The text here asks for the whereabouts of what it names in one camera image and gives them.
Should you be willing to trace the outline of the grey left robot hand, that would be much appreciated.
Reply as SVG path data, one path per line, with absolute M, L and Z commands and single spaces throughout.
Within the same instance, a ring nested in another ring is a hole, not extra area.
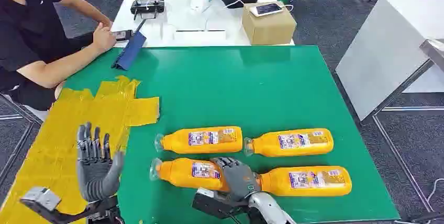
M 118 147 L 110 153 L 109 134 L 100 139 L 100 127 L 92 133 L 92 124 L 86 122 L 77 131 L 77 181 L 82 197 L 87 202 L 107 199 L 117 193 L 124 167 L 125 151 Z

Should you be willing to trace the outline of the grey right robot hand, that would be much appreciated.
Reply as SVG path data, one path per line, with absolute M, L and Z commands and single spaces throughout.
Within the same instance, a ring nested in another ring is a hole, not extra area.
M 230 157 L 215 157 L 210 161 L 220 168 L 221 175 L 229 188 L 226 196 L 229 201 L 243 201 L 261 190 L 251 168 L 241 161 Z

